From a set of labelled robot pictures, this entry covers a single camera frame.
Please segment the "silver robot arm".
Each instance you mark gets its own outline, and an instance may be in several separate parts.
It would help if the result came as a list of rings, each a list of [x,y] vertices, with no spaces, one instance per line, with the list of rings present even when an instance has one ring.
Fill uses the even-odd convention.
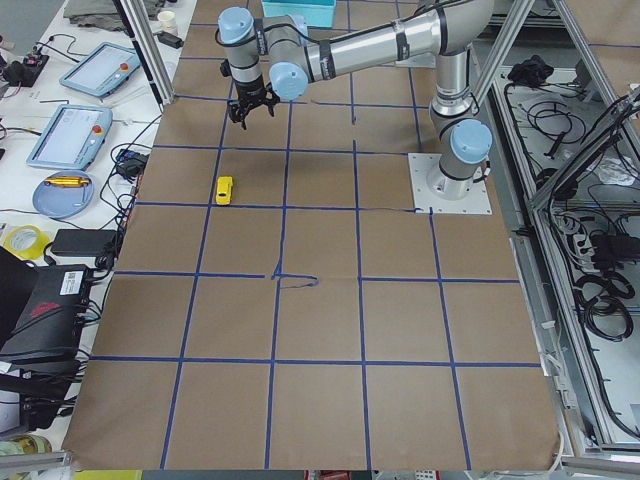
[[[493,10],[491,1],[423,1],[405,18],[317,40],[291,15],[256,18],[246,8],[227,8],[215,40],[226,54],[221,73],[237,92],[228,116],[244,124],[253,109],[296,100],[312,83],[429,53],[436,59],[430,117],[442,146],[434,175],[470,182],[492,145],[490,130],[472,117],[470,47]]]

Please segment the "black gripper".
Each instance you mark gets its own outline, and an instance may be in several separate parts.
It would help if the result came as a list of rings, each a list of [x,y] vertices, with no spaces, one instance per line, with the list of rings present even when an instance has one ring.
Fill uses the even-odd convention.
[[[251,82],[235,80],[234,86],[237,98],[227,101],[227,113],[234,124],[239,124],[243,130],[246,130],[246,118],[252,110],[260,106],[266,106],[269,115],[275,116],[276,93],[270,83],[264,84],[262,77]]]

